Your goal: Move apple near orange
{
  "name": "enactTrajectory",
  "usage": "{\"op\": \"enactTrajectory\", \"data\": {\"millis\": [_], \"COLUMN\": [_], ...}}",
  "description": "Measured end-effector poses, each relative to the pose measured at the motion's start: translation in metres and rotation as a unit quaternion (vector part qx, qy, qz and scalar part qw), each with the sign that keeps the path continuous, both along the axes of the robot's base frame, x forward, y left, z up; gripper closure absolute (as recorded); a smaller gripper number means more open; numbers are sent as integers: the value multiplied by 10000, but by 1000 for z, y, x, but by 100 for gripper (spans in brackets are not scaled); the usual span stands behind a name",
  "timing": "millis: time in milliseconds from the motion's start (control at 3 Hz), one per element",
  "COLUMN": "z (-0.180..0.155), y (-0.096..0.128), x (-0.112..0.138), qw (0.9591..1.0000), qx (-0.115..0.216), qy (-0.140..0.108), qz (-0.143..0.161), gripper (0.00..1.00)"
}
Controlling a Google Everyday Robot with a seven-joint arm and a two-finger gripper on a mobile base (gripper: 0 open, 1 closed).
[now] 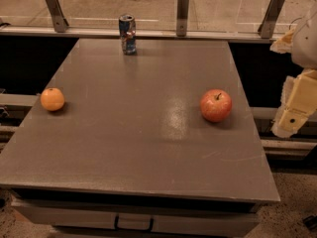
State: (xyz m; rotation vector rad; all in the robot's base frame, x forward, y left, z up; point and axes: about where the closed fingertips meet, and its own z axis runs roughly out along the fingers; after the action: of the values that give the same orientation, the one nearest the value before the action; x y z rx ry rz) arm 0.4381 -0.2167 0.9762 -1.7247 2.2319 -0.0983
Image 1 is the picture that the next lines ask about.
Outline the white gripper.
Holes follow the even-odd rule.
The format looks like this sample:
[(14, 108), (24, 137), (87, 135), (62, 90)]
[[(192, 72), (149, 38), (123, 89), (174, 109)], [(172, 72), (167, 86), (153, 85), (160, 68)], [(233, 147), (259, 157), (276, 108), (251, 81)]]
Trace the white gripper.
[(305, 68), (296, 77), (286, 78), (280, 97), (281, 105), (271, 127), (276, 137), (289, 138), (317, 110), (317, 2), (295, 30), (287, 31), (269, 49), (278, 54), (291, 53), (292, 61)]

